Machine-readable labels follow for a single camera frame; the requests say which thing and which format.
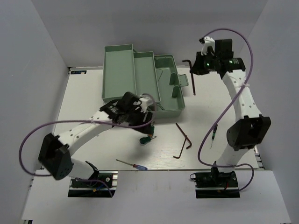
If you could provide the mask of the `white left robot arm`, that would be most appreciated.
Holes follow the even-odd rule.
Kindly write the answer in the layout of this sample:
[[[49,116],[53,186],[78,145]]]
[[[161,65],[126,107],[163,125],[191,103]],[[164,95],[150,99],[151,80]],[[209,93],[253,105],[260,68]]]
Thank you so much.
[[[156,106],[151,95],[137,96],[126,92],[122,98],[103,105],[89,119],[79,120],[78,125],[69,131],[58,135],[47,134],[38,160],[55,180],[69,176],[83,179],[88,186],[94,186],[99,180],[99,170],[88,161],[74,159],[75,152],[94,137],[115,126],[152,135],[151,106]]]

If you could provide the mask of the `mint green plastic toolbox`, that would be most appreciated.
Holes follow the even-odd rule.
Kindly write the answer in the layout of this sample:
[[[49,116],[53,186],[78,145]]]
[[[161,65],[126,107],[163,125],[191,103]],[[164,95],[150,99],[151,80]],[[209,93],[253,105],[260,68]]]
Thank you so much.
[[[158,119],[179,117],[185,109],[183,87],[186,74],[179,74],[173,55],[137,52],[132,44],[104,47],[102,100],[120,99],[125,92],[150,94],[156,101]]]

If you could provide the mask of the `brown hex key front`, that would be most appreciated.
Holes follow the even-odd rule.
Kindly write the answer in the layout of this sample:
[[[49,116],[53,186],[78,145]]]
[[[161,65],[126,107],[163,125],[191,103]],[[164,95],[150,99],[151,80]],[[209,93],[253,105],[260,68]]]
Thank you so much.
[[[185,139],[184,139],[184,142],[183,142],[183,145],[182,145],[182,147],[181,147],[181,150],[180,150],[179,155],[178,155],[178,156],[173,156],[174,159],[180,159],[180,157],[181,157],[181,155],[182,155],[182,152],[183,152],[183,150],[184,150],[186,141],[187,141],[187,136],[186,136]]]

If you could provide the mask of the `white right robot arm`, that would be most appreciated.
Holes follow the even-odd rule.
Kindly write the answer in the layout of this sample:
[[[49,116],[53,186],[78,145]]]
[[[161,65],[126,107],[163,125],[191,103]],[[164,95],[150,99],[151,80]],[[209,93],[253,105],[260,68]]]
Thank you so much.
[[[225,84],[235,110],[235,123],[227,130],[227,146],[218,160],[213,164],[218,170],[211,174],[211,181],[222,186],[228,180],[227,173],[234,171],[240,159],[264,139],[271,119],[262,115],[253,100],[248,75],[241,58],[235,58],[232,40],[214,40],[206,36],[200,39],[203,45],[196,54],[192,72],[205,75],[217,72]]]

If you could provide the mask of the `thin green precision screwdriver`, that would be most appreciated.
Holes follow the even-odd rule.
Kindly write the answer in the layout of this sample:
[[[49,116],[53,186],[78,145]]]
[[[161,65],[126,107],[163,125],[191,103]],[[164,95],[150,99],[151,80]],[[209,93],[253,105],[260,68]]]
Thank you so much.
[[[215,135],[216,135],[216,132],[217,132],[217,128],[218,128],[218,124],[216,124],[213,128],[213,133],[212,133],[212,138],[211,138],[211,146],[210,148],[212,148],[212,145],[213,145],[213,142],[214,142],[214,139],[215,139]]]

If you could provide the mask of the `long brown hex key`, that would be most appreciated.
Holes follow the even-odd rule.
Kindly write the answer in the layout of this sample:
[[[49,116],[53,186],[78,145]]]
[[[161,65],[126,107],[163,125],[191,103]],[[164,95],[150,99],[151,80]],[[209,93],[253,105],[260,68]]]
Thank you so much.
[[[190,75],[191,75],[191,81],[192,81],[192,92],[193,92],[193,95],[196,96],[196,88],[195,88],[195,83],[194,83],[194,75],[193,75],[193,72],[192,72],[192,63],[189,59],[185,59],[185,60],[182,60],[183,63],[188,63],[189,64],[189,69],[190,69]]]

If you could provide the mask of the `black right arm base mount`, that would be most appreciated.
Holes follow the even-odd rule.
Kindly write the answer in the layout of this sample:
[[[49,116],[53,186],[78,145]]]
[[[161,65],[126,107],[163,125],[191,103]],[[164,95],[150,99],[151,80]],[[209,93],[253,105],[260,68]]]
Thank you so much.
[[[190,180],[195,182],[197,199],[240,198],[234,171],[221,173],[217,168],[211,168],[209,172],[190,174]]]

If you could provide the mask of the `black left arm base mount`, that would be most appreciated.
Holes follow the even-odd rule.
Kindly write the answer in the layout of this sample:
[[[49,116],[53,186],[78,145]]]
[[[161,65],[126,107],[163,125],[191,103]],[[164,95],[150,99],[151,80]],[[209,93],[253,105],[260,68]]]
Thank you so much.
[[[84,182],[71,178],[68,190],[70,198],[111,198],[117,187],[117,171],[100,171],[100,182]]]

